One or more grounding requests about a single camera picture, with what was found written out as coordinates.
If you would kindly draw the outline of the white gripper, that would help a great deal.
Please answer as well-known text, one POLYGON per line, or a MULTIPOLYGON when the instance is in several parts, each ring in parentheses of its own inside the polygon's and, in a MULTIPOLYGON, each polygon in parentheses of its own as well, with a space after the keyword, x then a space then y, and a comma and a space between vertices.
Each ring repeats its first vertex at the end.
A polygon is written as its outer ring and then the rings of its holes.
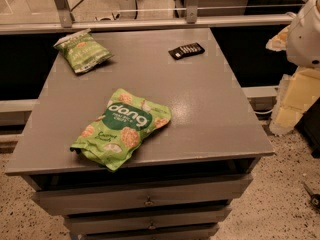
POLYGON ((292 76, 283 75, 271 115, 270 131, 285 135, 320 98, 320 0, 308 0, 290 26, 268 40, 266 48, 286 50, 288 61, 301 66, 292 76))

